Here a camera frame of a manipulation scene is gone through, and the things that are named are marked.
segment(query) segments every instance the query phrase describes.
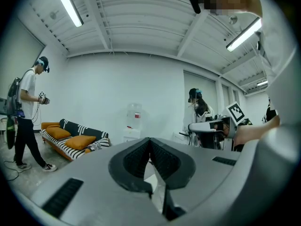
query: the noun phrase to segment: person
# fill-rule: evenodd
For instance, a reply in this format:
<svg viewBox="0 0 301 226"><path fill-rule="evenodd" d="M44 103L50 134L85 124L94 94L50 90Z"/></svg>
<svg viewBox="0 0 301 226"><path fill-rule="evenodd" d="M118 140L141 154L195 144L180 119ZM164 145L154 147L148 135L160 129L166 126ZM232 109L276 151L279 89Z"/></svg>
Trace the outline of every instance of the person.
<svg viewBox="0 0 301 226"><path fill-rule="evenodd" d="M269 99L269 105L267 108L267 112L262 119L262 123L267 123L268 121L272 120L277 115L276 110L271 110L271 100Z"/></svg>
<svg viewBox="0 0 301 226"><path fill-rule="evenodd" d="M56 166L52 164L46 163L40 155L38 143L36 141L34 131L33 131L33 122L32 122L32 112L33 112L33 104L34 102L38 102L40 104L49 104L49 100L46 98L40 98L34 96L35 91L35 82L36 82L36 74L42 74L43 71L48 69L48 59L46 57L39 58L38 61L35 62L33 67L27 71L21 80L17 101L21 103L22 110L24 112L25 117L18 117L18 131L15 142L15 161L17 167L20 169L28 170L31 168L29 163L23 163L23 153L25 149L25 145L30 149L34 159L36 162L42 167L43 171L55 171Z"/></svg>
<svg viewBox="0 0 301 226"><path fill-rule="evenodd" d="M190 108L190 118L186 124L212 121L214 118L214 110L210 105L208 105L202 96L202 91L196 88L192 88L189 91L188 102L191 103ZM199 146L198 138L195 133L191 135L191 145Z"/></svg>
<svg viewBox="0 0 301 226"><path fill-rule="evenodd" d="M229 13L252 13L261 18L260 57L269 85L282 72L286 61L297 49L297 41L289 29L282 10L272 0L199 0L206 10L214 15ZM260 139L268 130L279 126L280 118L275 116L261 126L238 126L234 145ZM224 125L224 134L229 132Z"/></svg>

